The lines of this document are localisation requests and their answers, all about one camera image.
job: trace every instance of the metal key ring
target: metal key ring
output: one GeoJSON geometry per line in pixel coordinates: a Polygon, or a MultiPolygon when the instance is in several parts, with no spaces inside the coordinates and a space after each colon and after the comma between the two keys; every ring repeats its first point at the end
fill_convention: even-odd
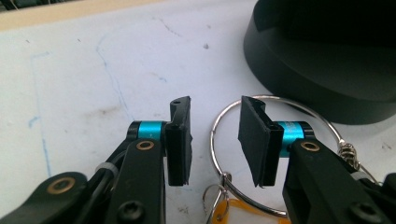
{"type": "MultiPolygon", "coordinates": [[[[314,110],[310,109],[309,107],[302,105],[300,103],[297,103],[295,101],[286,99],[286,98],[282,98],[282,97],[277,97],[277,96],[273,96],[273,95],[254,95],[252,96],[255,99],[259,99],[259,100],[267,100],[267,101],[275,101],[275,102],[280,102],[280,103],[284,103],[287,105],[292,105],[294,107],[297,107],[299,109],[302,109],[304,112],[306,112],[307,114],[313,116],[316,119],[319,119],[320,121],[322,121],[322,123],[330,130],[330,132],[332,133],[335,141],[337,142],[337,146],[338,146],[338,154],[341,155],[346,155],[345,154],[345,150],[346,150],[346,146],[352,146],[350,144],[347,144],[346,141],[342,138],[341,134],[335,129],[335,127],[329,122],[327,121],[325,118],[323,118],[320,114],[318,114],[317,112],[315,112],[314,110]]],[[[241,101],[235,101],[233,103],[231,103],[230,105],[226,106],[217,116],[212,130],[210,132],[210,156],[211,156],[211,160],[212,160],[212,164],[213,167],[215,168],[215,171],[217,172],[218,176],[221,177],[223,176],[223,171],[221,170],[218,160],[216,158],[216,151],[215,151],[215,133],[216,133],[216,129],[219,126],[219,122],[221,121],[221,119],[234,107],[238,106],[241,104],[241,101]]],[[[361,164],[358,162],[357,157],[356,157],[356,150],[355,148],[347,148],[347,150],[351,151],[350,154],[348,154],[348,156],[350,156],[349,158],[349,164],[351,166],[353,166],[355,169],[359,170],[360,168],[363,169],[363,171],[366,172],[366,170],[364,169],[364,167],[361,166],[361,164]]],[[[373,178],[372,175],[370,175],[370,173],[366,172],[373,180],[375,180],[373,178]]],[[[252,200],[251,198],[249,198],[247,195],[245,195],[241,190],[239,190],[232,182],[230,179],[225,178],[224,180],[224,184],[225,187],[239,200],[249,204],[250,206],[257,208],[258,210],[275,216],[275,217],[283,217],[286,218],[288,217],[288,213],[286,211],[281,211],[281,210],[277,210],[268,206],[265,206],[261,203],[257,203],[256,201],[252,200]]]]}
{"type": "MultiPolygon", "coordinates": [[[[204,194],[202,196],[202,200],[204,202],[204,211],[207,213],[207,209],[206,209],[206,206],[205,206],[205,198],[206,198],[207,191],[209,189],[213,188],[213,187],[218,187],[219,189],[221,189],[221,195],[224,196],[225,201],[227,203],[225,211],[223,212],[223,214],[221,216],[216,217],[217,220],[222,220],[227,215],[228,210],[230,210],[230,197],[228,196],[227,189],[224,188],[222,185],[220,185],[220,184],[210,185],[209,187],[207,187],[205,189],[204,194]]],[[[213,214],[215,213],[216,207],[217,207],[217,203],[214,203],[213,207],[210,209],[210,212],[211,212],[210,217],[213,217],[213,214]]]]}

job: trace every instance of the blue pen mark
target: blue pen mark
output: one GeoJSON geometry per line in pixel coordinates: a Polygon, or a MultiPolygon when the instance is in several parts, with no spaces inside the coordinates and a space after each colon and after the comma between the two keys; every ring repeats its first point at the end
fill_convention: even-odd
{"type": "Polygon", "coordinates": [[[35,116],[31,120],[29,120],[29,128],[32,129],[33,125],[35,124],[36,121],[38,121],[40,118],[38,116],[35,116]]]}
{"type": "Polygon", "coordinates": [[[122,93],[122,89],[120,87],[120,83],[119,81],[115,78],[115,76],[113,75],[113,73],[111,73],[110,71],[110,66],[108,65],[105,56],[102,54],[102,49],[101,46],[103,44],[103,42],[107,39],[108,34],[104,35],[98,45],[96,46],[96,53],[99,55],[99,57],[102,59],[103,61],[103,65],[105,67],[105,71],[107,73],[107,75],[110,77],[111,83],[112,83],[112,87],[114,92],[119,96],[119,101],[120,101],[120,105],[122,105],[124,112],[126,114],[126,116],[128,117],[129,121],[133,121],[134,120],[134,116],[129,112],[129,108],[128,105],[125,101],[124,95],[122,93]]]}
{"type": "Polygon", "coordinates": [[[46,162],[47,174],[48,174],[48,177],[51,177],[50,156],[49,156],[49,151],[47,149],[46,137],[45,137],[45,133],[44,133],[43,119],[41,119],[42,118],[42,116],[41,116],[42,115],[41,99],[40,99],[40,95],[38,93],[37,71],[35,70],[35,60],[47,57],[49,55],[50,55],[50,53],[46,51],[44,53],[35,54],[35,55],[32,55],[30,57],[30,66],[31,66],[31,71],[32,71],[34,83],[35,83],[35,98],[36,98],[35,104],[36,104],[38,115],[29,121],[29,128],[32,128],[33,124],[36,121],[38,121],[40,123],[42,150],[43,150],[44,159],[45,159],[45,162],[46,162]]]}

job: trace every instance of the keychain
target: keychain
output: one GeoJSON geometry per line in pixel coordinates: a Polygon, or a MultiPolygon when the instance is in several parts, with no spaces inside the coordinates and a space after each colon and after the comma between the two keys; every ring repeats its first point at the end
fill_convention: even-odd
{"type": "MultiPolygon", "coordinates": [[[[227,224],[230,212],[230,206],[243,209],[251,214],[262,216],[263,212],[255,209],[248,204],[238,199],[230,199],[229,192],[226,189],[226,181],[231,181],[231,174],[223,173],[220,176],[220,182],[217,185],[211,185],[207,187],[203,194],[203,205],[206,212],[206,224],[227,224]],[[218,188],[216,198],[210,207],[210,211],[207,211],[205,206],[205,198],[207,192],[212,188],[218,188]]],[[[278,224],[290,224],[291,222],[283,217],[278,219],[278,224]]]]}

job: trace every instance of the silver wire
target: silver wire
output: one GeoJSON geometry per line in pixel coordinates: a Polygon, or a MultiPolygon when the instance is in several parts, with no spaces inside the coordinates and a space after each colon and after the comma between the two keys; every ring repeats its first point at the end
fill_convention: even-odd
{"type": "MultiPolygon", "coordinates": [[[[343,139],[343,137],[341,136],[341,134],[335,129],[335,127],[329,122],[327,121],[325,118],[323,118],[320,114],[318,114],[316,111],[312,110],[311,108],[302,105],[298,102],[292,101],[290,99],[286,99],[286,98],[282,98],[282,97],[278,97],[278,96],[273,96],[273,95],[254,95],[251,96],[255,99],[259,99],[259,100],[266,100],[266,101],[275,101],[275,102],[280,102],[280,103],[284,103],[287,105],[293,105],[299,109],[302,109],[303,111],[305,111],[306,113],[310,114],[311,116],[313,116],[316,119],[319,119],[332,133],[332,136],[334,137],[335,141],[337,142],[337,146],[338,146],[338,155],[340,155],[344,160],[349,160],[349,164],[351,164],[355,169],[359,170],[358,168],[362,168],[362,170],[367,173],[367,175],[369,175],[375,183],[377,183],[377,181],[374,179],[374,177],[366,170],[364,169],[364,167],[358,162],[357,159],[357,153],[355,148],[349,144],[346,143],[346,141],[343,139]]],[[[218,176],[224,176],[223,171],[221,170],[221,167],[219,166],[219,162],[216,158],[216,151],[215,151],[215,134],[216,134],[216,129],[219,126],[219,123],[221,121],[221,119],[234,107],[236,107],[237,105],[241,104],[241,100],[235,101],[229,105],[227,105],[217,116],[215,122],[213,123],[212,126],[212,130],[210,131],[210,156],[212,159],[212,164],[213,167],[215,168],[215,171],[217,172],[218,176]]],[[[247,195],[245,195],[242,191],[240,191],[236,186],[233,185],[233,183],[231,182],[230,179],[225,177],[225,187],[227,187],[227,189],[239,200],[249,204],[252,207],[257,208],[258,210],[275,216],[275,217],[287,217],[288,213],[286,211],[281,211],[281,210],[277,210],[268,206],[265,206],[261,203],[257,203],[256,201],[250,199],[247,195]]]]}
{"type": "Polygon", "coordinates": [[[19,9],[17,8],[17,5],[15,5],[14,0],[11,0],[10,2],[11,2],[11,4],[12,4],[12,6],[14,6],[15,9],[18,11],[19,9]]]}
{"type": "Polygon", "coordinates": [[[227,193],[227,189],[224,186],[222,186],[221,184],[211,185],[205,189],[204,194],[202,196],[202,200],[203,200],[203,204],[204,204],[204,211],[206,212],[206,224],[212,223],[213,215],[215,214],[216,208],[218,207],[219,203],[221,202],[222,197],[224,197],[226,200],[226,208],[222,215],[218,215],[216,217],[216,219],[219,221],[223,220],[225,218],[225,216],[227,216],[227,213],[230,209],[230,197],[227,193]],[[213,205],[210,208],[210,212],[208,212],[206,209],[206,206],[205,206],[205,197],[206,197],[207,191],[212,187],[218,187],[219,190],[218,190],[218,194],[213,202],[213,205]]]}

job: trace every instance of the white cable tie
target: white cable tie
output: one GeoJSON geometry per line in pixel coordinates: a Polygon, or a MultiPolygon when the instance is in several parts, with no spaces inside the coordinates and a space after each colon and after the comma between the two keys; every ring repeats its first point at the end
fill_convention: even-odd
{"type": "Polygon", "coordinates": [[[119,175],[119,169],[111,162],[102,162],[100,163],[97,167],[95,172],[97,172],[100,169],[107,169],[111,171],[114,175],[114,177],[117,177],[119,175]]]}
{"type": "Polygon", "coordinates": [[[371,179],[371,177],[369,175],[367,175],[366,173],[362,172],[362,171],[358,171],[355,173],[350,174],[350,176],[352,176],[352,178],[354,178],[355,180],[361,180],[361,179],[371,179]]]}

